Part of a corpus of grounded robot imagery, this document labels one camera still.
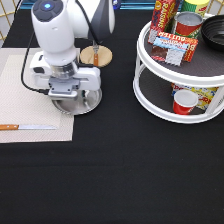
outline cable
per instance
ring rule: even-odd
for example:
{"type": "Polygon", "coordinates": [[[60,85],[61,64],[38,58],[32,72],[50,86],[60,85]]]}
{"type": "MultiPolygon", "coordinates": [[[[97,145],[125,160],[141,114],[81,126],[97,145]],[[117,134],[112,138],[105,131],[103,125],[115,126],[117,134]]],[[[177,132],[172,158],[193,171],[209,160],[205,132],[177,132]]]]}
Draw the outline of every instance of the cable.
{"type": "Polygon", "coordinates": [[[49,92],[48,89],[33,89],[33,88],[27,86],[26,83],[24,82],[24,78],[23,78],[24,69],[25,69],[26,60],[27,60],[27,57],[28,57],[28,53],[29,53],[29,50],[30,50],[30,45],[31,45],[31,42],[33,40],[33,37],[34,37],[34,31],[33,31],[32,36],[30,38],[30,41],[29,41],[29,44],[28,44],[28,47],[27,47],[27,50],[26,50],[25,58],[24,58],[24,61],[23,61],[23,67],[22,67],[22,71],[21,71],[21,82],[27,89],[29,89],[31,91],[35,91],[35,92],[38,92],[38,93],[43,93],[44,95],[48,95],[48,92],[49,92]]]}
{"type": "Polygon", "coordinates": [[[18,9],[19,9],[21,3],[22,3],[22,0],[19,0],[18,4],[17,4],[17,6],[16,6],[16,9],[15,9],[14,18],[15,18],[15,15],[16,15],[16,13],[17,13],[17,11],[18,11],[18,9]]]}
{"type": "Polygon", "coordinates": [[[83,15],[84,15],[84,17],[85,17],[85,19],[86,19],[86,22],[88,23],[89,30],[90,30],[90,32],[91,32],[91,34],[92,34],[92,36],[93,36],[94,41],[96,42],[97,45],[99,45],[99,41],[98,41],[98,39],[97,39],[97,37],[96,37],[96,34],[95,34],[95,32],[94,32],[94,30],[93,30],[93,27],[92,27],[92,25],[91,25],[91,23],[90,23],[90,21],[89,21],[89,18],[88,18],[87,14],[86,14],[85,9],[83,8],[83,6],[81,5],[81,3],[80,3],[78,0],[76,0],[76,3],[78,4],[78,6],[80,7],[80,9],[81,9],[82,12],[83,12],[83,15]]]}

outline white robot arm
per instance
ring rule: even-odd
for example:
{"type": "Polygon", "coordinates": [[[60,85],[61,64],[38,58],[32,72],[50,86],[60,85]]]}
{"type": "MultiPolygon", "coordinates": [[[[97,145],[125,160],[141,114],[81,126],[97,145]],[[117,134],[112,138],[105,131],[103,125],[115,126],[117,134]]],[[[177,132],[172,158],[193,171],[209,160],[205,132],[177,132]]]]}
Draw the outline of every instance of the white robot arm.
{"type": "Polygon", "coordinates": [[[80,67],[75,38],[102,41],[114,29],[112,0],[38,0],[32,8],[37,41],[42,48],[30,65],[36,85],[50,88],[53,100],[77,97],[77,90],[100,89],[100,70],[80,67]]]}

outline black tablecloth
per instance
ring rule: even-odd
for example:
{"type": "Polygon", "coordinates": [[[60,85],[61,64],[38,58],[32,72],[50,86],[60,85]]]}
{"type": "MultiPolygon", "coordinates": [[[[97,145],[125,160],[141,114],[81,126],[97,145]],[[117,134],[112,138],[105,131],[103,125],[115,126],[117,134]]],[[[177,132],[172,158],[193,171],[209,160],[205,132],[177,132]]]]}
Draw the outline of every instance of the black tablecloth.
{"type": "MultiPolygon", "coordinates": [[[[0,145],[1,224],[223,223],[224,113],[186,125],[145,110],[133,78],[152,12],[115,13],[103,99],[75,117],[73,141],[0,145]]],[[[30,11],[19,11],[4,47],[27,47],[31,34],[30,11]]]]}

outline red cup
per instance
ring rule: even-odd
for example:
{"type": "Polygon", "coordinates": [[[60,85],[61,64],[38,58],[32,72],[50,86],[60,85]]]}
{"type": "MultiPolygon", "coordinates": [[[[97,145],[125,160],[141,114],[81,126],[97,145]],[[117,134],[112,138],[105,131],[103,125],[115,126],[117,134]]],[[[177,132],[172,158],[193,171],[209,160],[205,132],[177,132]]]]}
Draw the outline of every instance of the red cup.
{"type": "Polygon", "coordinates": [[[174,94],[173,111],[176,114],[188,115],[198,104],[198,95],[190,90],[182,89],[174,94]]]}

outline knife handle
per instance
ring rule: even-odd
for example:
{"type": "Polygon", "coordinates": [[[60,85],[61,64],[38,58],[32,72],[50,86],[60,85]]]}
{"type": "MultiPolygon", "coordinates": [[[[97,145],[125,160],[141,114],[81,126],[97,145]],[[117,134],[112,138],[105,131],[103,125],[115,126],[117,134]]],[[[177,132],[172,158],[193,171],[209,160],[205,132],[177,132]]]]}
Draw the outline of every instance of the knife handle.
{"type": "Polygon", "coordinates": [[[98,66],[98,54],[94,54],[93,65],[98,66]]]}
{"type": "Polygon", "coordinates": [[[0,131],[3,130],[18,130],[19,125],[16,124],[0,124],[0,131]]]}

